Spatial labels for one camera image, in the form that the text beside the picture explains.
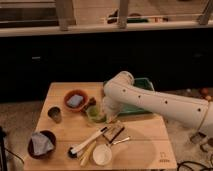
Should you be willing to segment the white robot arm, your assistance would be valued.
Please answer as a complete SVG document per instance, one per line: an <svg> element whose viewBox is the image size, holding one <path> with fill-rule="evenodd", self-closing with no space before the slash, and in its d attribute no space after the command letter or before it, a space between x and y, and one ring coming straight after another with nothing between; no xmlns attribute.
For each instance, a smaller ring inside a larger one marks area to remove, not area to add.
<svg viewBox="0 0 213 171"><path fill-rule="evenodd" d="M145 90L135 87L134 82L130 72L121 71L104 84L102 104L108 116L117 114L122 104L129 104L172 118L213 137L212 101Z"/></svg>

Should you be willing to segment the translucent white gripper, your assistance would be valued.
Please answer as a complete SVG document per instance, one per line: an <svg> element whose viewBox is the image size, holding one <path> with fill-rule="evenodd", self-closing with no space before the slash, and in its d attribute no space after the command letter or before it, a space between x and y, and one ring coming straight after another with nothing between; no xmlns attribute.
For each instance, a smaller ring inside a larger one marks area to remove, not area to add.
<svg viewBox="0 0 213 171"><path fill-rule="evenodd" d="M102 110L106 115L106 122L111 123L116 120L122 109L122 104L105 96L102 100Z"/></svg>

